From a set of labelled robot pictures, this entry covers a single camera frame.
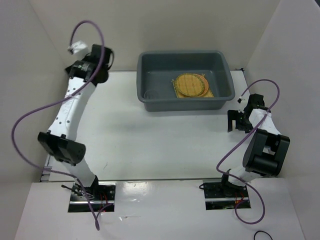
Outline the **square woven bamboo mat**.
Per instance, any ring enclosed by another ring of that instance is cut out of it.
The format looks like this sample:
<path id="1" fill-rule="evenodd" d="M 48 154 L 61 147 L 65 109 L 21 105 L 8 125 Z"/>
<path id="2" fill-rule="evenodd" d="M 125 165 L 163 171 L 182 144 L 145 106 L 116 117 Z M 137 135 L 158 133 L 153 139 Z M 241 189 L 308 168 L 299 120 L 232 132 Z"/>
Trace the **square woven bamboo mat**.
<path id="1" fill-rule="evenodd" d="M 176 95 L 177 98 L 214 98 L 214 97 L 215 97 L 214 94 L 212 93 L 211 89 L 210 89 L 210 85 L 209 85 L 209 90 L 208 90 L 207 94 L 204 95 L 204 96 L 202 96 L 202 97 L 199 97 L 199 96 L 198 96 L 198 97 L 186 97 L 186 96 L 183 96 L 183 95 L 179 94 L 179 93 L 175 90 L 174 85 L 173 85 L 173 89 L 174 89 L 174 92 L 175 92 L 175 95 Z"/>

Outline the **round orange woven basket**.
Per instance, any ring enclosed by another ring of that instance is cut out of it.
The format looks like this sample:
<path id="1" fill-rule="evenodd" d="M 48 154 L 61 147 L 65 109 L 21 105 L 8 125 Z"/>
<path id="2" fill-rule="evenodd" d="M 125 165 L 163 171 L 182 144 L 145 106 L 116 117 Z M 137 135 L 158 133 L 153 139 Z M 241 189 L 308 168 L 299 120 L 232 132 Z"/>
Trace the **round orange woven basket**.
<path id="1" fill-rule="evenodd" d="M 201 78 L 202 82 L 204 83 L 204 90 L 203 90 L 202 94 L 199 95 L 199 97 L 203 97 L 203 96 L 205 96 L 205 95 L 208 93 L 208 91 L 209 91 L 209 83 L 208 83 L 208 81 L 206 80 L 206 78 L 205 78 L 203 75 L 200 75 L 200 74 L 199 74 L 198 76 Z"/>

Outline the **round green-rimmed bamboo tray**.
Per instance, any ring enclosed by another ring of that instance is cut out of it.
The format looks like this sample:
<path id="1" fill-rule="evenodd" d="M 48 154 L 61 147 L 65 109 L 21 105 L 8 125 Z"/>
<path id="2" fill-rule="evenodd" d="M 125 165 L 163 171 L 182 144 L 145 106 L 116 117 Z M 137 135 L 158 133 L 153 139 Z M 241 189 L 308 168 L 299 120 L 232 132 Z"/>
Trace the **round green-rimmed bamboo tray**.
<path id="1" fill-rule="evenodd" d="M 202 78 L 194 73 L 183 73 L 173 80 L 174 89 L 185 97 L 198 97 L 205 91 Z"/>

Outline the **clear glass cup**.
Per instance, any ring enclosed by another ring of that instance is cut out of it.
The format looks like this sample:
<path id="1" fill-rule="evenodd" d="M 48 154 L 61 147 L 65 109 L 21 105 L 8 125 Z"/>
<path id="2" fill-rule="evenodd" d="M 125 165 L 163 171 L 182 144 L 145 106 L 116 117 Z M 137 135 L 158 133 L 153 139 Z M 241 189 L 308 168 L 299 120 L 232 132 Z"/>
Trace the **clear glass cup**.
<path id="1" fill-rule="evenodd" d="M 159 93 L 154 89 L 149 89 L 144 93 L 143 98 L 145 100 L 156 100 L 159 98 Z"/>

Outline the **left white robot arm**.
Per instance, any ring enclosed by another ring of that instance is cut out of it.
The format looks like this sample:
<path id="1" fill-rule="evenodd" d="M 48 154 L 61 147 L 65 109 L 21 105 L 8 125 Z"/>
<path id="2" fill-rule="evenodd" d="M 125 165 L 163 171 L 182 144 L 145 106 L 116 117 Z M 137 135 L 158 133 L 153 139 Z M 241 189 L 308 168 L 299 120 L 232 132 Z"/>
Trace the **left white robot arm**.
<path id="1" fill-rule="evenodd" d="M 78 41 L 71 47 L 77 60 L 67 68 L 69 80 L 65 96 L 57 116 L 47 132 L 40 132 L 37 140 L 47 153 L 60 162 L 75 179 L 72 191 L 78 196 L 94 200 L 100 193 L 98 177 L 90 170 L 86 160 L 86 146 L 77 142 L 77 132 L 85 107 L 98 84 L 109 78 L 114 62 L 114 51 L 93 44 L 91 49 Z"/>

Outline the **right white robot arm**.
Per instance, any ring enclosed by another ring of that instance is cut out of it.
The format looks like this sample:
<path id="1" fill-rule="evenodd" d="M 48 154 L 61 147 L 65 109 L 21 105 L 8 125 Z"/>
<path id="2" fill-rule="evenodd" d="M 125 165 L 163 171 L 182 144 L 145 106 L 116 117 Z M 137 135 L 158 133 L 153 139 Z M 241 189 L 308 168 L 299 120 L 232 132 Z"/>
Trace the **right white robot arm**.
<path id="1" fill-rule="evenodd" d="M 246 106 L 243 110 L 227 112 L 227 131 L 235 128 L 248 134 L 254 127 L 257 129 L 244 153 L 242 165 L 227 171 L 232 176 L 222 175 L 219 191 L 225 197 L 254 179 L 278 176 L 290 145 L 290 138 L 275 127 L 263 95 L 251 94 L 248 100 L 239 98 L 238 103 L 246 103 Z"/>

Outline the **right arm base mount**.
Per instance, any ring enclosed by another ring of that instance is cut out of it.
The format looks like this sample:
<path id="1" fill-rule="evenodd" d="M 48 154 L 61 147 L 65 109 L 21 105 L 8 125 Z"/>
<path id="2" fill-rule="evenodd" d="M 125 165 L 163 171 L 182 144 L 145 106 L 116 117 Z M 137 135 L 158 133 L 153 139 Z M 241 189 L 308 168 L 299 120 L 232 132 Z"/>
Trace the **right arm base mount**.
<path id="1" fill-rule="evenodd" d="M 233 187 L 222 183 L 220 178 L 204 180 L 198 186 L 204 194 L 205 209 L 209 210 L 234 210 L 250 209 L 250 199 L 245 186 Z"/>

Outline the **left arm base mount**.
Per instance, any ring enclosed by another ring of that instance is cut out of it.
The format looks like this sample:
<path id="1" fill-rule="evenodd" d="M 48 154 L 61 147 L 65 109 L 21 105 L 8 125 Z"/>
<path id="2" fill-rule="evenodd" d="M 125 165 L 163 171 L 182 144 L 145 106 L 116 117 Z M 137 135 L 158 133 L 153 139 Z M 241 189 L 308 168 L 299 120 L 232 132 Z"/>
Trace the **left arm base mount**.
<path id="1" fill-rule="evenodd" d="M 70 191 L 70 200 L 68 207 L 69 213 L 90 212 L 87 199 L 85 198 L 83 191 L 77 184 L 73 184 L 72 187 L 68 187 L 62 184 L 61 187 Z M 115 182 L 100 181 L 98 191 L 93 194 L 87 194 L 94 212 L 113 212 L 115 210 Z"/>

